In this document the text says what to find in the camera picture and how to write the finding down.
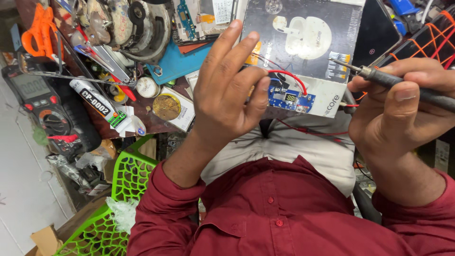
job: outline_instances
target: hand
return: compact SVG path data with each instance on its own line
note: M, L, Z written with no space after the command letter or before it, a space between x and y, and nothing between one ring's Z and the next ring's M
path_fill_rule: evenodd
M455 97L455 71L437 60L411 58L379 69L404 78L388 91L354 77L353 92L368 92L349 125L349 136L364 158L375 162L397 159L455 126L455 114L419 102L419 86Z
M242 23L234 20L215 41L194 91L196 121L191 133L217 149L256 127L268 104L268 72L259 67L239 72L259 41L259 34L251 32L232 48L241 31Z

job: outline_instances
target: red shirt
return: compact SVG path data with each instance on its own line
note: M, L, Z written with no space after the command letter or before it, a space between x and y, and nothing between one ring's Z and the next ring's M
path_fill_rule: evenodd
M373 195L383 225L357 218L353 203L310 163L244 163L205 187L171 182L160 163L136 209L128 256L455 255L455 181L423 207ZM201 197L200 227L188 215Z

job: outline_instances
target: white floor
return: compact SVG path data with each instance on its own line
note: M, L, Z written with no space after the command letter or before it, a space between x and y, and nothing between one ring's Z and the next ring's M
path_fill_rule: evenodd
M35 244L30 234L50 224L58 229L74 213L27 116L0 78L0 251L23 256Z

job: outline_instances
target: person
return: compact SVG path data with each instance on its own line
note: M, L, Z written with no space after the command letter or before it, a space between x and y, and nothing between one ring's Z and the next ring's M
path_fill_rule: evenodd
M203 62L194 127L152 171L128 255L455 255L455 181L411 152L455 126L455 114L419 102L419 86L455 97L455 71L396 61L380 69L404 77L391 90L360 77L348 84L368 92L352 120L284 120L322 133L349 125L377 185L378 225L353 214L352 146L276 121L269 138L258 135L270 78L259 67L239 72L259 40L252 32L233 47L241 30L232 22ZM207 216L198 226L188 216L200 197Z

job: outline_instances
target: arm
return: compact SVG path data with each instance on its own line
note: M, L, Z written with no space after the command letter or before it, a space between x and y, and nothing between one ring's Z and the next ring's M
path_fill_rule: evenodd
M368 92L349 135L376 182L373 204L383 225L418 255L455 252L455 181L410 152L455 126L455 114L419 102L419 86L455 97L455 73L419 58L382 70L404 82L389 91L360 77L348 84L352 91Z
M136 208L129 256L188 253L197 229L188 216L196 212L205 188L202 170L229 141L257 126L267 107L268 73L258 67L238 72L259 41L259 35L251 32L232 48L241 30L241 22L234 20L201 67L194 92L194 127L172 156L152 172Z

